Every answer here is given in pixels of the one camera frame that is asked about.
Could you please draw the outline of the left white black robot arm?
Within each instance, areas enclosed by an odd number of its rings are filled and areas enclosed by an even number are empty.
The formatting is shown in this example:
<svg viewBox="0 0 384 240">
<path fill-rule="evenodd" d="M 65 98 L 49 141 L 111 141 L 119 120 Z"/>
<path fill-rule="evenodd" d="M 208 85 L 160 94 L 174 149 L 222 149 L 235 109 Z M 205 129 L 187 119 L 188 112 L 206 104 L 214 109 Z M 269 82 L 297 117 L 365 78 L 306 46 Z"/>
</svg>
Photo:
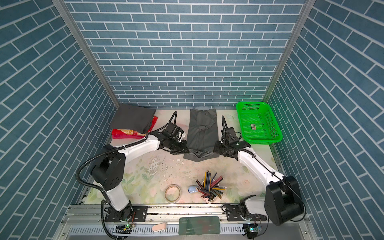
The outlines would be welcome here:
<svg viewBox="0 0 384 240">
<path fill-rule="evenodd" d="M 106 152 L 90 166 L 90 174 L 102 189 L 100 192 L 115 211 L 127 212 L 130 200 L 123 190 L 122 181 L 126 163 L 149 152 L 164 150 L 172 155 L 189 152 L 184 131 L 174 123 L 162 130 L 152 131 L 143 139 L 118 147 L 106 145 Z"/>
</svg>

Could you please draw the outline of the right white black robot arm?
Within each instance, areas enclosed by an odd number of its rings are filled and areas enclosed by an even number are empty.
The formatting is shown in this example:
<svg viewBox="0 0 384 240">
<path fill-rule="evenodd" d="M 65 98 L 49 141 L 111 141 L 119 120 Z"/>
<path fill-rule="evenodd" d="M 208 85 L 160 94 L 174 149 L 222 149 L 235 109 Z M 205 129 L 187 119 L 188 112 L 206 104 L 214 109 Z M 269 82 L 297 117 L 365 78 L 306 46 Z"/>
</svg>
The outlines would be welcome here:
<svg viewBox="0 0 384 240">
<path fill-rule="evenodd" d="M 245 167 L 263 184 L 263 199 L 255 195 L 240 200 L 242 218 L 256 215 L 267 217 L 276 226 L 296 217 L 304 217 L 307 210 L 302 200 L 298 181 L 293 176 L 284 176 L 267 164 L 246 141 L 241 141 L 233 127 L 224 126 L 222 139 L 215 143 L 214 152 L 233 158 Z"/>
</svg>

